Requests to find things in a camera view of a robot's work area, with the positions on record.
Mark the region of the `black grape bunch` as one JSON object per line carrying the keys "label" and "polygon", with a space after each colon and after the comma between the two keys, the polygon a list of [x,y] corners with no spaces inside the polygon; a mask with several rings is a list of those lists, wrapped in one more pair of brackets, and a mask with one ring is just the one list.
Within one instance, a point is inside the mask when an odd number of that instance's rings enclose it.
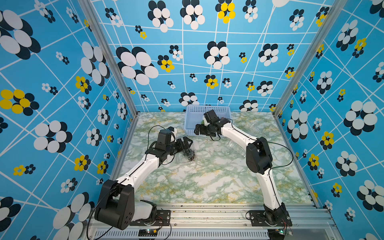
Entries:
{"label": "black grape bunch", "polygon": [[184,156],[188,161],[194,161],[196,158],[195,151],[192,149],[184,150]]}

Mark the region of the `clear plastic clamshell container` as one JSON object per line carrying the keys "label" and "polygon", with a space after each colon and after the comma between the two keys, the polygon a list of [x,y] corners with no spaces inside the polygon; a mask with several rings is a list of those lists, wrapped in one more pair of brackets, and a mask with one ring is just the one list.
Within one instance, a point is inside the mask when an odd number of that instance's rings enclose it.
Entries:
{"label": "clear plastic clamshell container", "polygon": [[197,159],[194,141],[188,137],[177,139],[173,146],[173,156],[181,161],[194,162]]}

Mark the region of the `white perforated plastic basket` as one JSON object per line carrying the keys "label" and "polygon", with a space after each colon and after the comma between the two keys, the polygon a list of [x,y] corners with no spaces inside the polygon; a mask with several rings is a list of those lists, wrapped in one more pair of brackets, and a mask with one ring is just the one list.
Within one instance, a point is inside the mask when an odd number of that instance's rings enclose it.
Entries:
{"label": "white perforated plastic basket", "polygon": [[202,123],[204,113],[210,110],[214,110],[219,118],[232,118],[229,107],[188,105],[184,123],[185,132],[188,136],[195,136],[194,130],[196,125]]}

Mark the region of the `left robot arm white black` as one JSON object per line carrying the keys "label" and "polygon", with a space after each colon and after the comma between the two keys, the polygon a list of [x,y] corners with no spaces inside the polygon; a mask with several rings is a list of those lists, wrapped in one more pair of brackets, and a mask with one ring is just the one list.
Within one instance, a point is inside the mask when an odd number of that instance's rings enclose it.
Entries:
{"label": "left robot arm white black", "polygon": [[153,142],[130,171],[116,180],[104,182],[94,210],[95,220],[120,230],[135,221],[155,222],[157,205],[145,200],[136,202],[135,193],[146,178],[163,165],[168,156],[174,157],[178,153],[193,156],[192,145],[193,140],[187,137],[171,142]]}

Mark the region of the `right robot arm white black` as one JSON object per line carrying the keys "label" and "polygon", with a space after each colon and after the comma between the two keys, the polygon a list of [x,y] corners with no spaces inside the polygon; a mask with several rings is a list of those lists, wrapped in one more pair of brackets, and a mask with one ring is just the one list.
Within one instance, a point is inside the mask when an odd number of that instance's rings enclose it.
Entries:
{"label": "right robot arm white black", "polygon": [[226,137],[246,151],[246,165],[256,174],[264,199],[264,219],[270,226],[281,222],[291,227],[292,220],[281,200],[273,177],[273,156],[268,141],[264,137],[254,137],[233,125],[229,119],[197,124],[195,135]]}

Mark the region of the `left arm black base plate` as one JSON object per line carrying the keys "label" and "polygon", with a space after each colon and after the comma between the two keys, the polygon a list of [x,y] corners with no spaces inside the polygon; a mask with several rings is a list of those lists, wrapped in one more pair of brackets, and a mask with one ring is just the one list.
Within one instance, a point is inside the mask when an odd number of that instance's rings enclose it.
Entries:
{"label": "left arm black base plate", "polygon": [[169,226],[171,220],[170,210],[157,210],[154,220],[136,220],[130,223],[130,226],[139,227],[160,227]]}

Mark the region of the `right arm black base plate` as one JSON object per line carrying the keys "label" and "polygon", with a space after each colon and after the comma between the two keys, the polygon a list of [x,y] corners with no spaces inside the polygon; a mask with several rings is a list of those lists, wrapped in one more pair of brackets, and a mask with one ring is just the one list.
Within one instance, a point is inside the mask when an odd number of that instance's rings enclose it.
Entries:
{"label": "right arm black base plate", "polygon": [[292,227],[292,219],[282,211],[248,211],[246,219],[253,227]]}

